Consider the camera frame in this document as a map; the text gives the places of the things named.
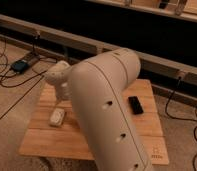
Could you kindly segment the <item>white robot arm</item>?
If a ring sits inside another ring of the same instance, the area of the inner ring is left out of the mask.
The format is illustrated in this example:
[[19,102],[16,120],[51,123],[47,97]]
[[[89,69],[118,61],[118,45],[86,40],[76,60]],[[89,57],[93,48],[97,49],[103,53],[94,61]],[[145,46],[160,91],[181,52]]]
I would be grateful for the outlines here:
[[122,96],[140,68],[134,51],[119,48],[45,73],[56,99],[71,101],[99,171],[154,171]]

